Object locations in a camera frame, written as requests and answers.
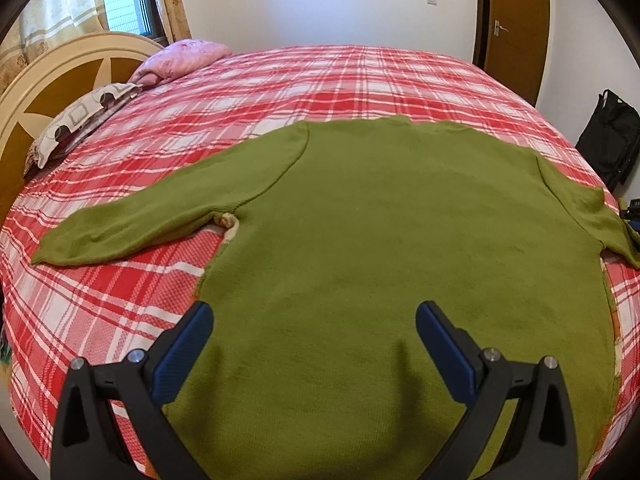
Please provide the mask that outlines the black folded trolley bag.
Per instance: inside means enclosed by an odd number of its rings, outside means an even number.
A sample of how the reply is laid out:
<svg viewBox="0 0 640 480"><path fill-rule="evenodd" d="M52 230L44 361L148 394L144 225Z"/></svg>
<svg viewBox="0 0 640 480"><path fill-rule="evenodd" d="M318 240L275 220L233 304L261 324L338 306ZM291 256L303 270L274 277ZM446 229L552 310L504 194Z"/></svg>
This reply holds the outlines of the black folded trolley bag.
<svg viewBox="0 0 640 480"><path fill-rule="evenodd" d="M639 157L639 113L612 90L604 90L576 150L614 193Z"/></svg>

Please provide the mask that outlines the white brown patterned pillow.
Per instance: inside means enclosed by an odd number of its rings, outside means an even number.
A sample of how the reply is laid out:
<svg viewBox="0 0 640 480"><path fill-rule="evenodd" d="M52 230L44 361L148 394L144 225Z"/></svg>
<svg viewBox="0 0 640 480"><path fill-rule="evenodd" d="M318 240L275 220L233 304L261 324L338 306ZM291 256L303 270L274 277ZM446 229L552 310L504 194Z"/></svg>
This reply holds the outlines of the white brown patterned pillow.
<svg viewBox="0 0 640 480"><path fill-rule="evenodd" d="M113 82L70 103L32 142L25 160L24 177L31 178L64 159L141 91L138 84Z"/></svg>

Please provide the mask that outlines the cream wooden headboard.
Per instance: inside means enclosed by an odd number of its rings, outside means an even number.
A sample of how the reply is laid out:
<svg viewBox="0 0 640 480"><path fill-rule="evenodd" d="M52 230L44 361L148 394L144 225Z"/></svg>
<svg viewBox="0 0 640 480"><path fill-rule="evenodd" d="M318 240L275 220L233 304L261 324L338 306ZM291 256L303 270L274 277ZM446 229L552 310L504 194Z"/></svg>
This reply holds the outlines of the cream wooden headboard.
<svg viewBox="0 0 640 480"><path fill-rule="evenodd" d="M128 32L96 32L41 55L1 96L1 217L24 188L27 152L44 128L90 91L125 82L163 47Z"/></svg>

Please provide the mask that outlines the red plaid bed sheet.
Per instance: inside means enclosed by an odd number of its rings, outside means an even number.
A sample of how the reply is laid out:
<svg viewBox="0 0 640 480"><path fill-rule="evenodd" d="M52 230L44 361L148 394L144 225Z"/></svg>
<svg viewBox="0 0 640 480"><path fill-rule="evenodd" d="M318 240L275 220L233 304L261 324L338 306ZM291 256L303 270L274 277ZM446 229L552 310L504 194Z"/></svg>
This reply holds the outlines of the red plaid bed sheet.
<svg viewBox="0 0 640 480"><path fill-rule="evenodd" d="M182 77L143 92L61 168L30 184L2 226L9 392L36 450L50 451L56 398L73 352L109 359L150 341L183 310L219 240L205 233L129 262L60 271L29 262L47 226L297 119L393 113L464 122L534 148L578 182L596 182L532 106L451 56L333 46L196 60Z"/></svg>

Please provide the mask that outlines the pink pillow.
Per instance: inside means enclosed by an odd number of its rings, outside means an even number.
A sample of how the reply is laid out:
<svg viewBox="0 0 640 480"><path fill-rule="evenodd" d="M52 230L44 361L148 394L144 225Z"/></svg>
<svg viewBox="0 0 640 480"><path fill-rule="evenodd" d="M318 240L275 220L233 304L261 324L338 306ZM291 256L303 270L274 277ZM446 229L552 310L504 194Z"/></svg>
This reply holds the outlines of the pink pillow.
<svg viewBox="0 0 640 480"><path fill-rule="evenodd" d="M151 55L130 76L130 84L153 88L179 79L231 55L225 44L183 39Z"/></svg>

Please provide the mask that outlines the beige patterned curtain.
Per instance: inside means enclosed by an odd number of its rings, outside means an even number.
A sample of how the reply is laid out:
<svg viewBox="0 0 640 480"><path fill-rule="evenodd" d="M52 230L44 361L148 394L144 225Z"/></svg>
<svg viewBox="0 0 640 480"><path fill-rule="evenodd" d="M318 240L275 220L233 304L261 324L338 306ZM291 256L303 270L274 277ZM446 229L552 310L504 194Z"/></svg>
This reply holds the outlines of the beige patterned curtain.
<svg viewBox="0 0 640 480"><path fill-rule="evenodd" d="M107 29L104 0L30 0L1 43L1 89L53 48Z"/></svg>

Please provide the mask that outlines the brown wooden door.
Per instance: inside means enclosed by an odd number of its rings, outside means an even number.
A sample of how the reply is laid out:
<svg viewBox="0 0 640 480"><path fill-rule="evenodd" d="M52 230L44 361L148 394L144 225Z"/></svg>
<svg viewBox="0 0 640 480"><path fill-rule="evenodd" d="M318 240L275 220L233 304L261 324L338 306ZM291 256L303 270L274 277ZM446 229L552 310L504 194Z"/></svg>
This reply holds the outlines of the brown wooden door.
<svg viewBox="0 0 640 480"><path fill-rule="evenodd" d="M473 63L534 105L549 32L550 0L477 0Z"/></svg>

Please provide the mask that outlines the green striped knit sweater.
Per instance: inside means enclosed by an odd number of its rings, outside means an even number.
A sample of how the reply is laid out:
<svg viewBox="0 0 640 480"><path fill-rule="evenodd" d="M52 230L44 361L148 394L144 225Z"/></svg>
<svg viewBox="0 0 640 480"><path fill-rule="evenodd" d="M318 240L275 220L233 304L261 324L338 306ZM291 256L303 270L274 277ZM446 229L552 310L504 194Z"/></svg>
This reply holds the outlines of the green striped knit sweater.
<svg viewBox="0 0 640 480"><path fill-rule="evenodd" d="M618 380L602 252L639 262L600 188L454 122L296 122L71 214L33 263L119 260L215 223L213 337L167 417L215 479L413 479L459 421L414 315L556 356L586 469Z"/></svg>

